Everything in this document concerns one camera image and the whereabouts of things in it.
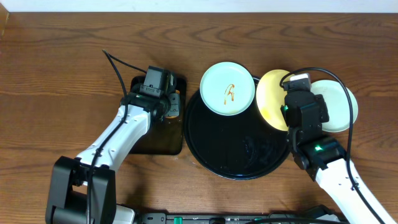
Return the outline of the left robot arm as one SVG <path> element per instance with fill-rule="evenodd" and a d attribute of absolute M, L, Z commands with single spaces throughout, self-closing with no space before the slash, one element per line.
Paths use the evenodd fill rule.
<path fill-rule="evenodd" d="M 142 86 L 126 93 L 109 126 L 75 158 L 54 164 L 45 212 L 46 223 L 133 223 L 133 209 L 116 202 L 116 173 L 155 121 L 180 115 L 181 91 Z"/>

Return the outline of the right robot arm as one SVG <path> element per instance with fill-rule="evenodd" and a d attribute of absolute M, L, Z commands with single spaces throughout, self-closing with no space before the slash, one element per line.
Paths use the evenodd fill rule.
<path fill-rule="evenodd" d="M 322 95 L 290 90 L 281 107 L 296 164 L 337 204 L 350 223 L 394 223 L 360 178 L 348 151 L 322 130 L 329 120 Z"/>

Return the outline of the orange green scrub sponge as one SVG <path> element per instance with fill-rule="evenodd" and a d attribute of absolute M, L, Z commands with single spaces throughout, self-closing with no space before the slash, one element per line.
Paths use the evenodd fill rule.
<path fill-rule="evenodd" d="M 172 119 L 180 115 L 180 91 L 175 90 L 169 95 L 170 109 L 166 113 L 165 117 Z"/>

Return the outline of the yellow plate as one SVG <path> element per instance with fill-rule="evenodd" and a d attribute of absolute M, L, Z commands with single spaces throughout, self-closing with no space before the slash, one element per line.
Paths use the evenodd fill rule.
<path fill-rule="evenodd" d="M 279 131 L 288 130 L 280 110 L 287 93 L 279 85 L 280 80 L 288 73 L 286 70 L 271 70 L 260 78 L 256 88 L 256 104 L 261 116 Z"/>

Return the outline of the light blue plate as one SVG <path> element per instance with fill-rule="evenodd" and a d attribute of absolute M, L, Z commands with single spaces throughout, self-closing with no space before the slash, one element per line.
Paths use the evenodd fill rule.
<path fill-rule="evenodd" d="M 201 78 L 200 96 L 207 108 L 216 114 L 240 114 L 251 105 L 254 95 L 254 79 L 238 63 L 216 63 Z"/>
<path fill-rule="evenodd" d="M 311 92 L 321 94 L 325 100 L 329 122 L 322 124 L 322 130 L 338 133 L 349 128 L 349 104 L 341 85 L 333 80 L 319 80 L 312 83 Z"/>

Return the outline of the light blue plate top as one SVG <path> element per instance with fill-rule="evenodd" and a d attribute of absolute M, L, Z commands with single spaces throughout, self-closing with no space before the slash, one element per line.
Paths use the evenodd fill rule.
<path fill-rule="evenodd" d="M 251 105 L 254 95 L 254 79 L 238 63 L 216 63 L 201 78 L 200 96 L 207 108 L 216 114 L 240 114 Z"/>

